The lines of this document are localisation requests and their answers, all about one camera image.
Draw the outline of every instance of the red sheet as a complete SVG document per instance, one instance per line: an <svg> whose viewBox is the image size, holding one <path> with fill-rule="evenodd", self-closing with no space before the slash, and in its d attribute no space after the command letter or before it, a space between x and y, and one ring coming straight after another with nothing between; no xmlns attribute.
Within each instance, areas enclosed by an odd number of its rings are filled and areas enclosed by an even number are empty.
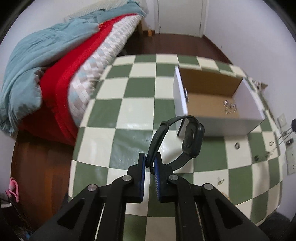
<svg viewBox="0 0 296 241"><path fill-rule="evenodd" d="M113 24L127 14L100 25L100 31L70 51L48 68L40 79L42 107L23 119L23 128L35 136L74 145L78 128L68 107L68 87L72 76L89 56L101 45L112 30Z"/></svg>

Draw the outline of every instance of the electrical outlet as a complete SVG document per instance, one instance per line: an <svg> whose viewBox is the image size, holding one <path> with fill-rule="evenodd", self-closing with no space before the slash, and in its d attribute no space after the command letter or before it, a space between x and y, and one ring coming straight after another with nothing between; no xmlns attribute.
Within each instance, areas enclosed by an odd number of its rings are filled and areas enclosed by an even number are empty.
<svg viewBox="0 0 296 241"><path fill-rule="evenodd" d="M295 156L294 156L294 148L293 145L288 146L286 148L286 159L287 159L287 173L288 175L291 175L295 173L296 166L295 166Z"/></svg>
<svg viewBox="0 0 296 241"><path fill-rule="evenodd" d="M280 117L278 118L278 123L280 128L284 127L287 124L286 117L284 114L280 115Z"/></svg>

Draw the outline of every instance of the door frame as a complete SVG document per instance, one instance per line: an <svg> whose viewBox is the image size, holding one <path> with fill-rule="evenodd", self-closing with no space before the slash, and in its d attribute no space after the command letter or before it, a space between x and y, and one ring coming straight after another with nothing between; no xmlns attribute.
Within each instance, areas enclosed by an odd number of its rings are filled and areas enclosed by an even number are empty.
<svg viewBox="0 0 296 241"><path fill-rule="evenodd" d="M154 2L154 22L155 22L155 33L159 34L159 11L158 11L158 0ZM207 13L208 13L209 0L202 0L202 15L200 21L200 31L198 36L202 37L205 31Z"/></svg>

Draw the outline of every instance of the pink object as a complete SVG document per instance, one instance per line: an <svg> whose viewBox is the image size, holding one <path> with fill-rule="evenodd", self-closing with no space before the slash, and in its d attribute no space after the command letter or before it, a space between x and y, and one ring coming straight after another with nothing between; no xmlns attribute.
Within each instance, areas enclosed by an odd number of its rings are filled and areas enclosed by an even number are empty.
<svg viewBox="0 0 296 241"><path fill-rule="evenodd" d="M20 197L18 192L18 184L13 177L10 178L9 187L5 192L6 192L6 195L10 198L12 198L12 195L14 195L16 202L19 202Z"/></svg>

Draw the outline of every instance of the bed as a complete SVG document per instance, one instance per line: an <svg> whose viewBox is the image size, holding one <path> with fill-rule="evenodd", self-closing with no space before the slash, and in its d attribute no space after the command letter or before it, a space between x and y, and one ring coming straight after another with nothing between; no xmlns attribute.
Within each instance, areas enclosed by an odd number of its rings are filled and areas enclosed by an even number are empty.
<svg viewBox="0 0 296 241"><path fill-rule="evenodd" d="M32 56L29 61L23 57L27 55L28 47L26 45L25 51L21 49L22 46L18 46L24 43L21 40L16 46L21 51L12 53L4 77L0 98L2 130L14 135L22 129L47 140L74 145L78 127L88 101L96 94L94 90L100 84L101 74L122 51L146 14L145 0L102 0L81 9L66 16L65 23L53 26L57 35L66 29L71 38L53 48L55 54L51 56L52 48L49 51L39 48L38 51L42 51L36 57L42 56L39 62ZM30 40L35 41L40 35L31 36ZM14 62L19 56L23 59Z"/></svg>

